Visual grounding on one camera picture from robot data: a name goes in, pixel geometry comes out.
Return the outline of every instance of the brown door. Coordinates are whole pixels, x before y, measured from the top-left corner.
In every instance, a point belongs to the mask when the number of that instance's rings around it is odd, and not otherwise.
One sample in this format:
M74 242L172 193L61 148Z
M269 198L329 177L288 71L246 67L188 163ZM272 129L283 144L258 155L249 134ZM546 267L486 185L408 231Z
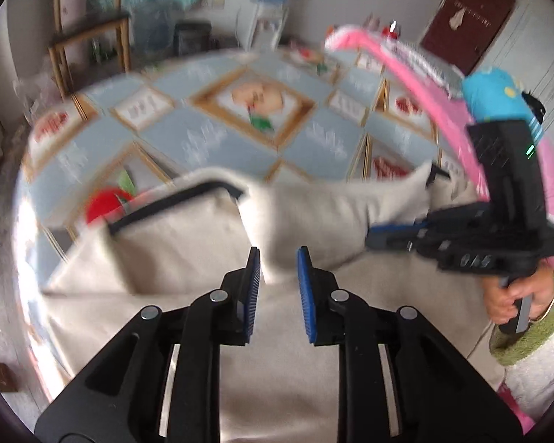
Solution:
M515 0L445 0L421 46L468 75L514 4Z

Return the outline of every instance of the chair seat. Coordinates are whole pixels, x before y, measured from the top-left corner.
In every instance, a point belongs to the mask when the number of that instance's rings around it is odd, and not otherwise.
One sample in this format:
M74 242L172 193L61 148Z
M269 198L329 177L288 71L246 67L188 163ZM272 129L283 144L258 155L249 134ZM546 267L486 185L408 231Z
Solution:
M121 22L126 19L129 19L129 12L125 10L110 10L86 14L68 26L68 28L56 33L51 40L51 46L53 47L68 40L73 40L83 33L97 30L100 26L110 25L111 23Z

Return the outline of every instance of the black bucket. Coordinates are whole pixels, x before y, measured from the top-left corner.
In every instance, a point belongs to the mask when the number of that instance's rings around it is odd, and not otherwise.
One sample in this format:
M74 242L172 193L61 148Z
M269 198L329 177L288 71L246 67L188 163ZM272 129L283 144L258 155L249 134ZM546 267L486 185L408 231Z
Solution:
M206 20L179 21L174 27L175 56L211 50L211 23Z

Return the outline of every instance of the patterned tablecloth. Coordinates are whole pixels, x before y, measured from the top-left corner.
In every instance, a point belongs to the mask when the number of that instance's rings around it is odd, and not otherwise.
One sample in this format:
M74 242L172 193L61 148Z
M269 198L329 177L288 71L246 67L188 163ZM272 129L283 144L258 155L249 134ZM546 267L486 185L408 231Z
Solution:
M208 54L72 96L37 122L16 197L21 307L48 396L68 376L42 320L40 289L111 197L123 208L205 166L308 182L396 178L426 161L458 166L404 88L354 52Z

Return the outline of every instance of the bracelet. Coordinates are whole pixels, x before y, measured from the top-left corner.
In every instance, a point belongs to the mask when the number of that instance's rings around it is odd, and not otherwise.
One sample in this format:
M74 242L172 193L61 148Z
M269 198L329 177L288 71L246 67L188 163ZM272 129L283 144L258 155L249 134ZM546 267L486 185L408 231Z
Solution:
M532 323L539 323L542 321L542 319L546 318L546 316L548 316L548 313L550 313L550 310L552 309L552 307L554 306L554 298L552 298L552 301L550 302L550 304L548 305L548 308L545 310L544 313L542 313L541 316L539 316L538 318L536 319L530 319L529 321L532 322Z

